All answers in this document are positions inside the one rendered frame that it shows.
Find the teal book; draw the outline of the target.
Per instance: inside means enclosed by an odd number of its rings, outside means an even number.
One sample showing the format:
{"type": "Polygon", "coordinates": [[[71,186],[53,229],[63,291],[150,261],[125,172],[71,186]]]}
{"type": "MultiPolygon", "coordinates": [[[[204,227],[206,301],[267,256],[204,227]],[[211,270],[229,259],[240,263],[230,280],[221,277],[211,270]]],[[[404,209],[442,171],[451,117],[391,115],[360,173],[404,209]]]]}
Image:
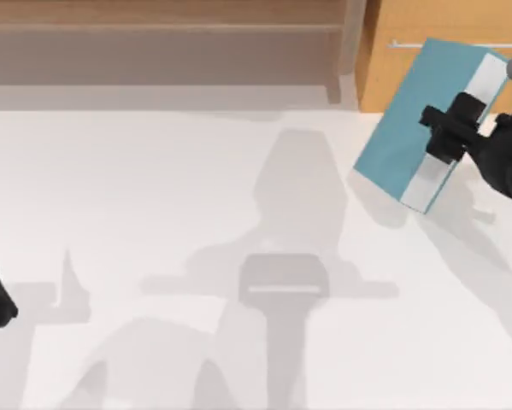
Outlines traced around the teal book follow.
{"type": "Polygon", "coordinates": [[[452,171],[425,159],[430,130],[419,123],[432,105],[445,111],[466,91],[487,104],[483,119],[507,81],[507,60],[478,46],[429,38],[404,75],[356,160],[355,170],[404,206],[425,214],[452,171]]]}

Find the wooden cupboard door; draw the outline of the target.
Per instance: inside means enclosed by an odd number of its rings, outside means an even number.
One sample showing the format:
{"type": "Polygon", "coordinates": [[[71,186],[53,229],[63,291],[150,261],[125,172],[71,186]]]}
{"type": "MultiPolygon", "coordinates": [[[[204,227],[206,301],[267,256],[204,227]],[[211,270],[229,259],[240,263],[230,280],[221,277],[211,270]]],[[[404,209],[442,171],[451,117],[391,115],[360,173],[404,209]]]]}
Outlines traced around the wooden cupboard door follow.
{"type": "MultiPolygon", "coordinates": [[[[385,109],[418,54],[387,45],[427,38],[512,43],[512,0],[367,0],[355,68],[362,112],[385,109]]],[[[512,49],[494,50],[512,57],[512,49]]]]}

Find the wooden open shelf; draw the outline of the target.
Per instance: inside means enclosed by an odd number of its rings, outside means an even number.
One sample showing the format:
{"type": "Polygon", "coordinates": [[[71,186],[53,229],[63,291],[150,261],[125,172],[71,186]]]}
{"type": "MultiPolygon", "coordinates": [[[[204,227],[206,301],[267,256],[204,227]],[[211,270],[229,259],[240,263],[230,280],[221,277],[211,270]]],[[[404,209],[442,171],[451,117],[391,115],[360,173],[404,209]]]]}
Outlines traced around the wooden open shelf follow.
{"type": "Polygon", "coordinates": [[[0,85],[320,85],[337,102],[366,5],[0,0],[0,85]]]}

